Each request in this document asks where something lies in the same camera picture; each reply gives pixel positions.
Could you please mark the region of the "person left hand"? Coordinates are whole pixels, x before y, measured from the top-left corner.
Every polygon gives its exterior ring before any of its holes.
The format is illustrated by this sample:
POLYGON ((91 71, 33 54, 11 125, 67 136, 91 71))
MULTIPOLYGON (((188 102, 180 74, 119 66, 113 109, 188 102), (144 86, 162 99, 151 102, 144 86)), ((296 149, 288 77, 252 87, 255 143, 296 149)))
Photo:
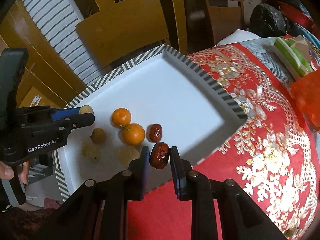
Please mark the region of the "person left hand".
MULTIPOLYGON (((20 172, 20 178, 23 184, 28 184, 29 170, 32 160, 26 161, 22 164, 22 170, 20 172)), ((14 177, 13 169, 7 164, 0 161, 0 178, 5 180, 11 180, 14 177)))

